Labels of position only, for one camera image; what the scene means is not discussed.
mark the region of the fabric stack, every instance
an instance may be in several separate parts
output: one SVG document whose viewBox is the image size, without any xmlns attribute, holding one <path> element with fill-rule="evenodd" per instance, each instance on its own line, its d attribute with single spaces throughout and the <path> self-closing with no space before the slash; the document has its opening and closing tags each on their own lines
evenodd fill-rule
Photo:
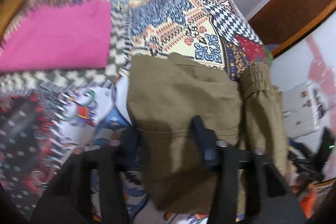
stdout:
<svg viewBox="0 0 336 224">
<path fill-rule="evenodd" d="M 263 147 L 284 170 L 271 58 L 232 0 L 29 0 L 1 48 L 0 180 L 27 219 L 70 155 L 119 145 L 135 121 L 151 159 L 162 160 L 139 157 L 121 173 L 136 224 L 207 220 L 214 178 L 181 158 L 192 115 L 232 145 Z M 195 159 L 190 149 L 187 158 Z M 190 192 L 167 203 L 188 183 Z M 99 220 L 95 170 L 91 193 Z"/>
</svg>

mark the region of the jacket sleeve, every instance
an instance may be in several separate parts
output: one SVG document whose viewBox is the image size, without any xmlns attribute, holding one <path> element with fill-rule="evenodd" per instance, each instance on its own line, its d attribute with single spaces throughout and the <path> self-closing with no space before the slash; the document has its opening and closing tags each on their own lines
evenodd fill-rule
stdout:
<svg viewBox="0 0 336 224">
<path fill-rule="evenodd" d="M 248 148 L 263 148 L 284 176 L 288 141 L 282 124 L 282 95 L 272 86 L 268 66 L 253 63 L 248 67 L 241 76 L 241 91 Z"/>
</svg>

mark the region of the red fabric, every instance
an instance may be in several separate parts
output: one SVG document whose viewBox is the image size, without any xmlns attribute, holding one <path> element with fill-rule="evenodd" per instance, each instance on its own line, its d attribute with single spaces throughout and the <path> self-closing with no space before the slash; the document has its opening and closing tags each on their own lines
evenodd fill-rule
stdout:
<svg viewBox="0 0 336 224">
<path fill-rule="evenodd" d="M 240 43 L 248 61 L 252 62 L 266 60 L 266 54 L 262 45 L 259 45 L 258 43 L 250 41 L 239 35 L 236 35 L 236 39 Z"/>
</svg>

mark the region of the elastic cuff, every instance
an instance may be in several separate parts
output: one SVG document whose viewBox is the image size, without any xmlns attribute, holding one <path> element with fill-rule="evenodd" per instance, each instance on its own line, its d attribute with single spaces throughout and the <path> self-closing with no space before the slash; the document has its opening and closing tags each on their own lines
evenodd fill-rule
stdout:
<svg viewBox="0 0 336 224">
<path fill-rule="evenodd" d="M 254 62 L 242 73 L 240 84 L 244 99 L 259 91 L 271 89 L 272 81 L 268 66 Z"/>
</svg>

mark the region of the folded clothes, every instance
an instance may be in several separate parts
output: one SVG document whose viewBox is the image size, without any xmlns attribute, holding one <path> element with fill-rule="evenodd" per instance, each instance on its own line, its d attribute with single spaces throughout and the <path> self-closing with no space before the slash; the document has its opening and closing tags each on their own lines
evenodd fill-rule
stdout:
<svg viewBox="0 0 336 224">
<path fill-rule="evenodd" d="M 110 3 L 89 0 L 81 5 L 31 11 L 6 42 L 1 72 L 69 68 L 103 68 L 110 43 Z"/>
</svg>

